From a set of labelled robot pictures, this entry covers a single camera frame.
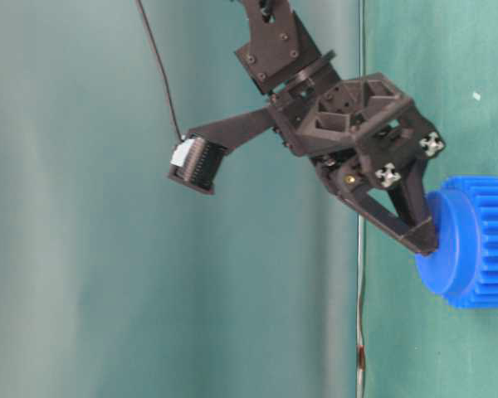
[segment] bolt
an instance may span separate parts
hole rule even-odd
[[[332,167],[334,165],[335,165],[335,160],[333,158],[325,159],[325,166],[326,167]]]
[[[345,182],[347,182],[348,184],[354,184],[356,182],[356,177],[349,175],[345,177]]]

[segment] green curtain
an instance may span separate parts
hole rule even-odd
[[[357,1],[293,2],[343,77]],[[263,98],[227,0],[146,0],[185,128]],[[355,214],[269,132],[217,195],[173,135],[132,0],[0,1],[0,398],[353,396]]]
[[[409,93],[447,141],[427,190],[498,175],[498,0],[368,0],[365,26],[368,73]],[[449,307],[373,227],[366,245],[366,396],[498,397],[498,310]]]

